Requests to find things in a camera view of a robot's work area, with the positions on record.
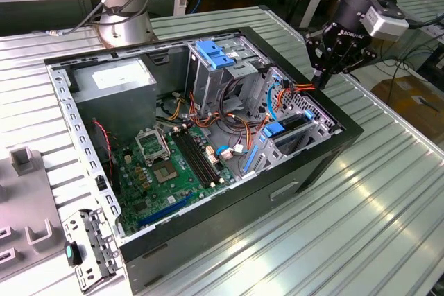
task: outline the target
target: blue cable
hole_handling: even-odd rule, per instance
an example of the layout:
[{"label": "blue cable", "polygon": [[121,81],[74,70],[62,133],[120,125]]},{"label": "blue cable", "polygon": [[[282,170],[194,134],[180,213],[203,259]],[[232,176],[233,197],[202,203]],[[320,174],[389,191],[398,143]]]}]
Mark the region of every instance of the blue cable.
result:
[{"label": "blue cable", "polygon": [[266,95],[266,106],[268,107],[268,112],[270,112],[270,115],[274,118],[274,120],[278,119],[276,117],[275,112],[273,111],[273,105],[271,103],[271,91],[274,87],[280,86],[280,83],[273,83],[271,87],[268,89],[268,93]]},{"label": "blue cable", "polygon": [[196,12],[196,10],[197,10],[197,8],[199,7],[199,5],[200,5],[200,0],[197,0],[197,4],[196,4],[196,6],[194,6],[194,8],[193,8],[193,10],[190,12],[190,14],[193,14],[194,12]]},{"label": "blue cable", "polygon": [[219,156],[219,154],[221,154],[225,149],[229,149],[229,148],[230,147],[228,147],[228,146],[222,146],[222,147],[217,148],[216,155]]}]

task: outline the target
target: tabletop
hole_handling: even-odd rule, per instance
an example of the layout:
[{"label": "tabletop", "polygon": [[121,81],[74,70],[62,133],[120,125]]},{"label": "tabletop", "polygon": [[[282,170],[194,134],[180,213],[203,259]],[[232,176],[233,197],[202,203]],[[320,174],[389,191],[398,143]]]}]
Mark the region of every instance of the tabletop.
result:
[{"label": "tabletop", "polygon": [[[250,26],[312,76],[303,38],[257,7],[153,20],[162,40]],[[94,208],[43,59],[102,49],[82,28],[0,37],[0,157],[44,157],[62,220]],[[363,129],[307,191],[144,290],[168,295],[426,295],[444,272],[444,153],[353,79],[324,91]],[[0,284],[16,295],[82,295],[63,253]],[[129,295],[118,276],[91,295]]]}]

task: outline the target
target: blue pcie slot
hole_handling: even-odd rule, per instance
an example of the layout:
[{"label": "blue pcie slot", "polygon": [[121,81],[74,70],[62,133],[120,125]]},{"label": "blue pcie slot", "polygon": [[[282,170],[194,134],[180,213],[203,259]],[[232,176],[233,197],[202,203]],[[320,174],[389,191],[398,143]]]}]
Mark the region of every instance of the blue pcie slot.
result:
[{"label": "blue pcie slot", "polygon": [[178,210],[179,208],[185,207],[188,204],[188,200],[192,199],[194,197],[194,193],[188,195],[187,197],[183,198],[181,201],[177,201],[177,203],[172,204],[171,206],[168,206],[167,208],[163,208],[163,210],[158,211],[157,213],[154,213],[153,215],[147,216],[143,219],[141,219],[138,224],[139,227],[142,225],[149,225],[150,223],[153,223],[156,220],[159,220],[174,211]]},{"label": "blue pcie slot", "polygon": [[247,163],[245,164],[245,167],[244,167],[244,172],[245,173],[247,172],[248,168],[250,168],[250,164],[253,161],[253,159],[255,158],[255,155],[256,155],[258,150],[259,150],[259,147],[257,147],[257,146],[255,146],[253,148],[253,151],[251,152],[250,157],[248,158],[248,161],[247,161]]}]

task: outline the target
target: white label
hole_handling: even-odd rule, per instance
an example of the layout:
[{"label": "white label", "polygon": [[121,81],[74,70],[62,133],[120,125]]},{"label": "white label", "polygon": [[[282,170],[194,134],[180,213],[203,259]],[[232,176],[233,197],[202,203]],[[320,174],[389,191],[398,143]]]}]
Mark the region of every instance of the white label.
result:
[{"label": "white label", "polygon": [[235,58],[235,57],[239,57],[239,54],[236,51],[227,53],[227,56],[230,58]]},{"label": "white label", "polygon": [[99,89],[110,88],[135,81],[145,84],[149,83],[149,74],[141,68],[139,63],[132,63],[113,69],[97,71],[94,72],[92,78]]},{"label": "white label", "polygon": [[236,146],[233,147],[233,149],[235,152],[242,153],[242,151],[244,150],[244,146],[238,143],[236,144]]},{"label": "white label", "polygon": [[422,96],[412,96],[412,99],[417,102],[417,104],[424,104],[421,100],[425,101],[425,98],[423,98]]},{"label": "white label", "polygon": [[412,88],[411,85],[405,81],[397,82],[397,84],[401,87],[402,90],[410,90]]}]

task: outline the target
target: motherboard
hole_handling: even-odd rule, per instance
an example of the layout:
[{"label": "motherboard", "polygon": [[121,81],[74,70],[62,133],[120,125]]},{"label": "motherboard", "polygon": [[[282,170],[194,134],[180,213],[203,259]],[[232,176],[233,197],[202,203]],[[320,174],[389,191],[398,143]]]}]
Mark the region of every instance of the motherboard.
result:
[{"label": "motherboard", "polygon": [[126,235],[233,183],[232,173],[212,152],[195,126],[167,134],[143,133],[129,146],[114,150],[113,172],[119,179],[114,192]]}]

